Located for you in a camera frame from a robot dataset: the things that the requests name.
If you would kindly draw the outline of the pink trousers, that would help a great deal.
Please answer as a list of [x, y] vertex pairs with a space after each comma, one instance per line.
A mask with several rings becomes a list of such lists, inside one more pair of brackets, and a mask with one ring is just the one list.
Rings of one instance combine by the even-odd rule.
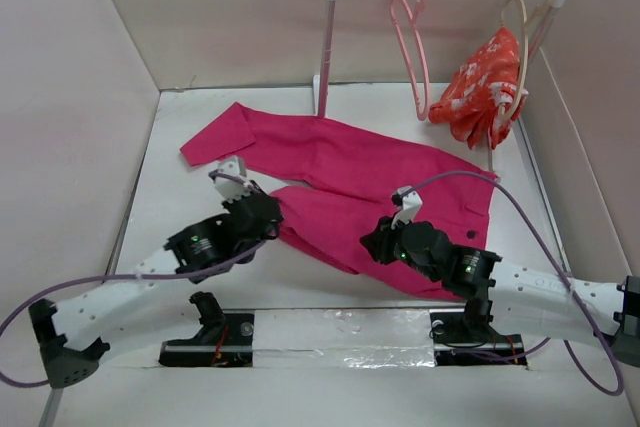
[[192, 166], [242, 158], [252, 171], [288, 181], [273, 191], [284, 243], [338, 270], [364, 275], [412, 297], [454, 295], [409, 266], [375, 262], [361, 245], [394, 211], [399, 188], [428, 184], [417, 220], [455, 244], [482, 249], [495, 175], [437, 148], [315, 116], [276, 115], [231, 105], [180, 149]]

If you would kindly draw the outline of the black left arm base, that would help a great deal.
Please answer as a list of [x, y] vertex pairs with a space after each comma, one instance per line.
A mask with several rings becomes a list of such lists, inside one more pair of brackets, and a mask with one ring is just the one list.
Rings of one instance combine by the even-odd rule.
[[253, 365], [253, 311], [224, 311], [211, 292], [190, 298], [199, 313], [200, 328], [191, 338], [162, 344], [158, 362], [172, 368], [245, 368]]

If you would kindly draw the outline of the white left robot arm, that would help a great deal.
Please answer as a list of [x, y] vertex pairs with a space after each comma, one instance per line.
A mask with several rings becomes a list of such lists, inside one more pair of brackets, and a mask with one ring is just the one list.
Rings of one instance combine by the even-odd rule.
[[278, 237], [284, 220], [276, 198], [253, 191], [223, 202], [224, 213], [185, 227], [132, 272], [119, 274], [77, 297], [43, 298], [29, 309], [47, 382], [54, 389], [75, 385], [100, 364], [131, 349], [131, 342], [154, 330], [152, 321], [132, 325], [135, 315], [182, 290], [196, 308], [186, 344], [219, 346], [228, 322], [204, 280], [253, 260], [256, 251]]

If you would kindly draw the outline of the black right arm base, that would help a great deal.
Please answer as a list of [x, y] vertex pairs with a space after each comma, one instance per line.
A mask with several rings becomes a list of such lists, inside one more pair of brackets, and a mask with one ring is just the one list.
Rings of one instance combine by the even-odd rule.
[[459, 305], [431, 307], [428, 312], [429, 337], [438, 367], [528, 366], [519, 332], [473, 323]]

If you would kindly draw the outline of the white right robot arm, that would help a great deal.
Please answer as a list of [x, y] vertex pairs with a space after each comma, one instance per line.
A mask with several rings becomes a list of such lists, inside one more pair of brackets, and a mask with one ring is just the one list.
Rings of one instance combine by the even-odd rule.
[[598, 283], [522, 267], [498, 254], [452, 243], [429, 222], [389, 217], [361, 237], [382, 265], [395, 261], [465, 300], [462, 328], [473, 340], [495, 332], [596, 345], [606, 341], [619, 362], [639, 364], [639, 279]]

